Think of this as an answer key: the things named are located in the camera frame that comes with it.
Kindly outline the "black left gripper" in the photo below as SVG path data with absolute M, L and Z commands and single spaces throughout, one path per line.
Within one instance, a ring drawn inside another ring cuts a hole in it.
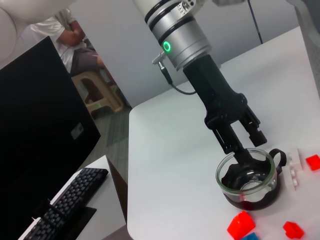
M 183 73 L 203 102 L 205 125 L 213 131 L 224 153 L 234 153 L 239 164 L 249 164 L 253 158 L 243 148 L 230 124 L 240 121 L 255 147 L 265 144 L 267 139 L 259 130 L 261 122 L 248 106 L 245 96 L 230 87 L 209 54 L 184 67 Z

